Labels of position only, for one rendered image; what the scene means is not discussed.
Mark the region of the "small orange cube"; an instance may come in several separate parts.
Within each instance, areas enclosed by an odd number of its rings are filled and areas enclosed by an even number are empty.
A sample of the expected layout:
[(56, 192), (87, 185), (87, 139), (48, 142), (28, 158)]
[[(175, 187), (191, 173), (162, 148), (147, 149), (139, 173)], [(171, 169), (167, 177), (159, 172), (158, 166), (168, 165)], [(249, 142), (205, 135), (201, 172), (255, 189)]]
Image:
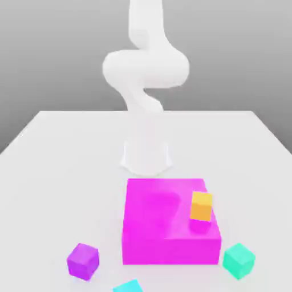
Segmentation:
[(190, 218), (210, 222), (213, 207), (213, 195), (205, 192), (193, 192)]

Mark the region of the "small purple cube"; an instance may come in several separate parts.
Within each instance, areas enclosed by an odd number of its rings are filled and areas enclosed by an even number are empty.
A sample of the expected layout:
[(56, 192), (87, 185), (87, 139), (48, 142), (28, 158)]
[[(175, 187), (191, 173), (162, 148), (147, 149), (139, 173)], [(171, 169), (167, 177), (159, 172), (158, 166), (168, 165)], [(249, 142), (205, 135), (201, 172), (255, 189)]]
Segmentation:
[(67, 266), (71, 276), (89, 281), (99, 267), (99, 250), (79, 243), (67, 257)]

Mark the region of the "small cyan cube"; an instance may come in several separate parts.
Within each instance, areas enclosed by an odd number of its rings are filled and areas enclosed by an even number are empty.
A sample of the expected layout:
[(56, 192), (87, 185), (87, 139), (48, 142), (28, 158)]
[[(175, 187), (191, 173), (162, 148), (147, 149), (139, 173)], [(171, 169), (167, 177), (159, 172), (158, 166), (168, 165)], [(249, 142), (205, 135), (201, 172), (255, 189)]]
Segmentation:
[(143, 292), (139, 282), (136, 279), (114, 287), (113, 292)]

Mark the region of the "small green cube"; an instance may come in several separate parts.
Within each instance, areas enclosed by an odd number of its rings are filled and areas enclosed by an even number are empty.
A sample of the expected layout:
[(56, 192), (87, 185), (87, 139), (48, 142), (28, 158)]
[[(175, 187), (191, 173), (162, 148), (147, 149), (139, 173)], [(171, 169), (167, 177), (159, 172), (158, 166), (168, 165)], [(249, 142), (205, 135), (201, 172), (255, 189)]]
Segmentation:
[(248, 275), (254, 266), (256, 256), (241, 243), (225, 250), (222, 265), (236, 279)]

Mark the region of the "large magenta box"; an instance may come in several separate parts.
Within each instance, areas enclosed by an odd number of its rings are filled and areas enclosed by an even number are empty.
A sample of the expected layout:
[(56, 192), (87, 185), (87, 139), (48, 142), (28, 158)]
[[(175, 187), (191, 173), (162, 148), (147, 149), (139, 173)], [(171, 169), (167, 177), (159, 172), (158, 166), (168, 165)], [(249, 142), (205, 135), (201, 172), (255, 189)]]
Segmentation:
[(128, 179), (123, 264), (218, 264), (222, 239), (216, 217), (212, 214), (209, 222), (190, 218), (194, 191), (207, 191), (203, 179)]

